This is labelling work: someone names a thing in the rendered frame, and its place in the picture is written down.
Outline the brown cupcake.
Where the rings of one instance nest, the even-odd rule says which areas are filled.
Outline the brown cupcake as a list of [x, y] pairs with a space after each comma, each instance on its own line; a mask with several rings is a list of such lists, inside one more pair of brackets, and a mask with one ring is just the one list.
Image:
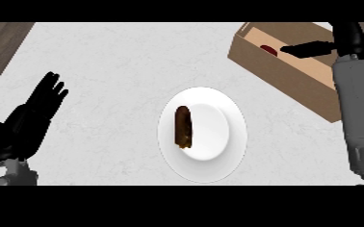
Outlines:
[[174, 143], [180, 148], [192, 147], [192, 119], [186, 106], [180, 106], [174, 112]]

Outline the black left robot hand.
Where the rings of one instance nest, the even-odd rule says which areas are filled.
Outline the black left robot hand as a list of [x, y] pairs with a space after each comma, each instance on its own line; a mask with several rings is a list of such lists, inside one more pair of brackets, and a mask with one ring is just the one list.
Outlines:
[[23, 161], [38, 151], [54, 113], [68, 90], [57, 80], [59, 75], [48, 72], [29, 97], [0, 122], [0, 161]]

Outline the brown cardboard box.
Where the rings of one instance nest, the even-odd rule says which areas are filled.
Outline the brown cardboard box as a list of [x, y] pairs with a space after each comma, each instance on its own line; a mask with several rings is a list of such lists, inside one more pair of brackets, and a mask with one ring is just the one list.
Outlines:
[[[236, 30], [227, 58], [328, 122], [341, 119], [331, 65], [337, 54], [298, 59], [287, 45], [332, 41], [331, 31], [312, 22], [245, 22]], [[260, 45], [276, 51], [276, 57]]]

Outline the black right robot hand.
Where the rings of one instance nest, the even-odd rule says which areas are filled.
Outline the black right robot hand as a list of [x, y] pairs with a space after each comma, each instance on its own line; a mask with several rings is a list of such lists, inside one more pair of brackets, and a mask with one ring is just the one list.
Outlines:
[[328, 55], [332, 50], [338, 56], [355, 55], [364, 60], [364, 31], [358, 22], [331, 22], [332, 42], [312, 41], [297, 45], [282, 46], [279, 51], [298, 59]]

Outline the dark wooden cabinet edge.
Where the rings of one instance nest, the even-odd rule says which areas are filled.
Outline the dark wooden cabinet edge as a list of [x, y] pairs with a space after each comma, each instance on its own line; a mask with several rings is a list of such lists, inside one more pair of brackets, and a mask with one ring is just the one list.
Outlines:
[[0, 22], [0, 74], [5, 69], [32, 26], [32, 22]]

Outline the red item in box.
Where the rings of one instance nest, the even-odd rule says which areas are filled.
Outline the red item in box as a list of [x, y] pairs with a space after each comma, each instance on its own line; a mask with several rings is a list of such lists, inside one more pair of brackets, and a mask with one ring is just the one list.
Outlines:
[[260, 48], [276, 57], [276, 51], [267, 45], [260, 45]]

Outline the white plate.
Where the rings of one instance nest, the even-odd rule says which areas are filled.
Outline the white plate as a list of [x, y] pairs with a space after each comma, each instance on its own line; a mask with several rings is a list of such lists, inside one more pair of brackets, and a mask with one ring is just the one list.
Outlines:
[[[174, 112], [186, 106], [192, 119], [192, 147], [174, 143]], [[158, 124], [164, 160], [187, 180], [211, 183], [236, 169], [244, 156], [244, 117], [229, 96], [213, 88], [187, 88], [168, 100]]]

